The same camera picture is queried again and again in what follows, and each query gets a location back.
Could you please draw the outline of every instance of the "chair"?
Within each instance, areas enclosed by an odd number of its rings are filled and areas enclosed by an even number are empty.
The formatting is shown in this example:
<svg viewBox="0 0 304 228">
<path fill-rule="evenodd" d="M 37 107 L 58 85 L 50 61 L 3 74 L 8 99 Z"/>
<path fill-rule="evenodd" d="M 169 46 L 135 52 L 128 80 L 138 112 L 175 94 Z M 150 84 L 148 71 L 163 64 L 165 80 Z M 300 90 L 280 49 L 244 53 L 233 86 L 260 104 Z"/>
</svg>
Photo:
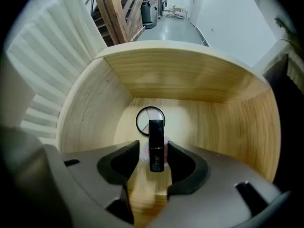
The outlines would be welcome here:
<svg viewBox="0 0 304 228">
<path fill-rule="evenodd" d="M 168 12 L 172 12 L 173 13 L 173 9 L 175 8 L 175 5 L 172 7 L 172 9 L 168 9 Z"/>
<path fill-rule="evenodd" d="M 182 8 L 181 12 L 175 12 L 175 16 L 180 18 L 180 19 L 184 19 L 187 17 L 187 12 L 188 12 L 188 6 L 184 5 L 184 7 Z"/>
</svg>

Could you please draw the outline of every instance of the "wooden staircase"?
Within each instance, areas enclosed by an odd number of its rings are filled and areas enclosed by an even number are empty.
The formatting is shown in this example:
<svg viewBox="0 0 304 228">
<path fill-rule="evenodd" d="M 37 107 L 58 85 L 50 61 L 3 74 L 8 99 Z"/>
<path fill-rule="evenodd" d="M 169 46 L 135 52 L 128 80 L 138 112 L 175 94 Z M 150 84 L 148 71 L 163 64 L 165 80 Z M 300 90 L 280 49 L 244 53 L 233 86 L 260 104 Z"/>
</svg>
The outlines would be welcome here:
<svg viewBox="0 0 304 228">
<path fill-rule="evenodd" d="M 143 0 L 96 0 L 92 18 L 107 46 L 130 42 L 142 30 Z"/>
</svg>

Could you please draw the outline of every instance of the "hallway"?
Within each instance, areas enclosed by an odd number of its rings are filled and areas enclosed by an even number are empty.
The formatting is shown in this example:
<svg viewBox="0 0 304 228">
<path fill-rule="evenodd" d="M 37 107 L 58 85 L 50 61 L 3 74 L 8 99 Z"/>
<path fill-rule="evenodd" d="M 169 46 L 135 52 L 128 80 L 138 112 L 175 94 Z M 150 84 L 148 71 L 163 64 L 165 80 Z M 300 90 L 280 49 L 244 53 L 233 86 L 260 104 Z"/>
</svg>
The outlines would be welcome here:
<svg viewBox="0 0 304 228">
<path fill-rule="evenodd" d="M 168 18 L 166 12 L 158 19 L 157 25 L 146 29 L 138 41 L 142 40 L 177 40 L 202 44 L 202 40 L 188 19 Z"/>
</svg>

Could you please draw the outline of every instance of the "black device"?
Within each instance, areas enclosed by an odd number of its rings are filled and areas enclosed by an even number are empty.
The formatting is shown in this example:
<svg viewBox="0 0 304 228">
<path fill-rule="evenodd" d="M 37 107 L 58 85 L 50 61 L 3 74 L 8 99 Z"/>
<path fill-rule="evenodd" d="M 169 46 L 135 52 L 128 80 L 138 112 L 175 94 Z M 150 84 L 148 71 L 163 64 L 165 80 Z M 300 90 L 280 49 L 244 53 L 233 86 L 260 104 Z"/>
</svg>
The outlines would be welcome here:
<svg viewBox="0 0 304 228">
<path fill-rule="evenodd" d="M 150 171 L 153 172 L 164 170 L 165 144 L 163 126 L 163 120 L 149 121 Z"/>
<path fill-rule="evenodd" d="M 157 3 L 153 0 L 144 0 L 141 6 L 141 15 L 142 15 L 142 25 L 146 29 L 152 29 L 157 25 Z"/>
</svg>

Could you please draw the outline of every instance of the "round mirror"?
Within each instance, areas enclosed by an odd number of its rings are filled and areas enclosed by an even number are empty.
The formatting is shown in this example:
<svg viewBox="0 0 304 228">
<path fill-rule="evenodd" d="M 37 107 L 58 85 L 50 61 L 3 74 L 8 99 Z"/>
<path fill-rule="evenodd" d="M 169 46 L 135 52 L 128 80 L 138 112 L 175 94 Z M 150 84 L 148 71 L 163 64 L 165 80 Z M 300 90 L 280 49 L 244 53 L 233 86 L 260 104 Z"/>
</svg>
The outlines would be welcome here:
<svg viewBox="0 0 304 228">
<path fill-rule="evenodd" d="M 136 127 L 143 135 L 149 136 L 149 120 L 163 120 L 166 124 L 165 115 L 154 106 L 147 106 L 139 111 L 136 117 Z"/>
</svg>

